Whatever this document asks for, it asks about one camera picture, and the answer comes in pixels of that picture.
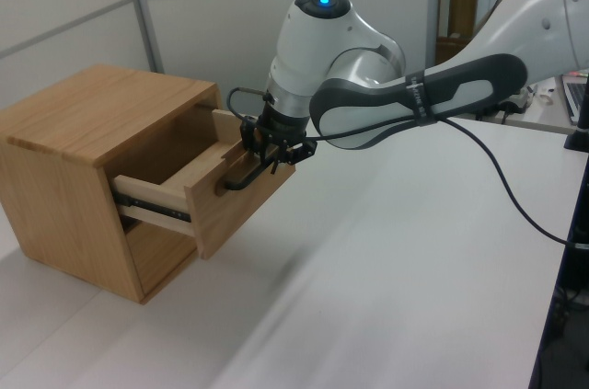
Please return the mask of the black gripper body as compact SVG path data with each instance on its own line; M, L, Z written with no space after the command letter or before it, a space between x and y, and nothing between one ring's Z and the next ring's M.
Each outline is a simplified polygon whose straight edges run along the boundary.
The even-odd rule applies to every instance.
M261 136L272 136L288 143L300 143L306 137L307 117L290 117L274 109L273 105L265 104L257 120Z

